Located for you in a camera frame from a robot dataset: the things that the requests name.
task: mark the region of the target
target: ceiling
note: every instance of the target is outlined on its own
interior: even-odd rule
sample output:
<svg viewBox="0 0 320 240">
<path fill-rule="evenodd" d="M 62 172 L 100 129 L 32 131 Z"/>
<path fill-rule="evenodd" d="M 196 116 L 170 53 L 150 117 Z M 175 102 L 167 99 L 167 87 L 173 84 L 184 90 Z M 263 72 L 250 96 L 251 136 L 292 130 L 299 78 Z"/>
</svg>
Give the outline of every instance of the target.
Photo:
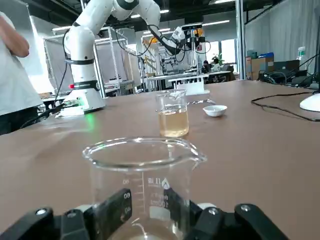
<svg viewBox="0 0 320 240">
<path fill-rule="evenodd" d="M 29 4 L 31 15 L 56 25 L 67 26 L 72 24 L 81 13 L 80 0 L 23 0 Z M 161 21 L 185 19 L 186 23 L 200 22 L 203 15 L 234 11 L 235 2 L 209 4 L 210 0 L 155 0 L 161 9 L 169 9 L 170 12 L 161 16 Z M 272 5 L 281 0 L 243 0 L 244 10 L 251 11 L 261 9 L 266 5 Z M 136 31 L 145 28 L 141 18 L 129 18 L 119 22 L 114 17 L 109 17 L 107 25 L 116 28 L 134 26 Z"/>
</svg>

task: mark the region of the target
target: person's arm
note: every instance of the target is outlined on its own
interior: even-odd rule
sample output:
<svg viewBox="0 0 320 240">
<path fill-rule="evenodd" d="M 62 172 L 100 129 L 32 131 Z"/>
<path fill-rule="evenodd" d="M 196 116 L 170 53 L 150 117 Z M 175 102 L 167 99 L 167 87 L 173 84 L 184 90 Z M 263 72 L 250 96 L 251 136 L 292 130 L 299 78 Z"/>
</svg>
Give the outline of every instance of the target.
<svg viewBox="0 0 320 240">
<path fill-rule="evenodd" d="M 0 38 L 13 55 L 25 58 L 29 55 L 29 43 L 0 15 Z"/>
</svg>

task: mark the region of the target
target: white robotic arm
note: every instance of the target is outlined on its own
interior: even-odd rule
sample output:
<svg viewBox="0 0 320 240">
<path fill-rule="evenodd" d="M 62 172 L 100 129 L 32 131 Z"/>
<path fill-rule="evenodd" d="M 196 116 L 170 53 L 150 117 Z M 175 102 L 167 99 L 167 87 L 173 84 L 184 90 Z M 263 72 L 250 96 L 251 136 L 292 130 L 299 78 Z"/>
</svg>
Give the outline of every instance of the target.
<svg viewBox="0 0 320 240">
<path fill-rule="evenodd" d="M 154 0 L 91 0 L 66 34 L 64 45 L 65 51 L 70 54 L 70 59 L 66 61 L 71 66 L 74 80 L 74 88 L 65 102 L 78 101 L 80 106 L 77 109 L 81 109 L 82 114 L 105 106 L 95 74 L 95 35 L 110 15 L 122 21 L 132 12 L 142 17 L 151 33 L 169 52 L 178 54 L 181 50 L 180 42 L 185 38 L 184 32 L 178 27 L 170 39 L 159 32 L 160 8 Z M 68 108 L 64 111 L 64 115 L 81 113 Z"/>
</svg>

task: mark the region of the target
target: screw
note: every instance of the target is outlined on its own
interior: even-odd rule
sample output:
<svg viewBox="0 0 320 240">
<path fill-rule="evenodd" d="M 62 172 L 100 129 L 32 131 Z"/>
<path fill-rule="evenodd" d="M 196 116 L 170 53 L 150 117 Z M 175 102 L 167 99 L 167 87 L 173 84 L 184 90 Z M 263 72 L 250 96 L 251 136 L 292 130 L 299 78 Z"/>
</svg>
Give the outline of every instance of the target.
<svg viewBox="0 0 320 240">
<path fill-rule="evenodd" d="M 66 215 L 66 217 L 67 218 L 73 218 L 73 217 L 75 217 L 77 214 L 75 213 L 75 212 L 73 212 L 73 211 L 71 211 L 71 212 L 69 212 L 67 215 Z"/>
<path fill-rule="evenodd" d="M 209 213 L 212 214 L 212 215 L 216 215 L 216 214 L 219 213 L 219 211 L 216 208 L 213 207 L 213 208 L 209 209 Z"/>
<path fill-rule="evenodd" d="M 42 215 L 45 214 L 47 210 L 45 208 L 39 209 L 38 211 L 35 212 L 36 215 Z"/>
<path fill-rule="evenodd" d="M 248 205 L 242 205 L 241 206 L 241 210 L 245 211 L 245 212 L 249 212 L 251 209 L 250 209 L 250 207 Z"/>
</svg>

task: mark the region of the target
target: green light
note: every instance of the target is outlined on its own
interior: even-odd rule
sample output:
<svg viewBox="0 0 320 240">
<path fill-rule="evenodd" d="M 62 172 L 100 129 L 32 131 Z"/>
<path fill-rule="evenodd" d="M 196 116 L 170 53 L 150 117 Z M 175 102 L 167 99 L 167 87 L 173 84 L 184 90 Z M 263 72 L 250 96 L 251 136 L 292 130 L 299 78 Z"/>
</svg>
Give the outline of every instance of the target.
<svg viewBox="0 0 320 240">
<path fill-rule="evenodd" d="M 85 114 L 85 119 L 87 122 L 87 125 L 89 127 L 89 131 L 93 132 L 95 130 L 95 125 L 96 125 L 96 117 L 93 113 Z"/>
</svg>

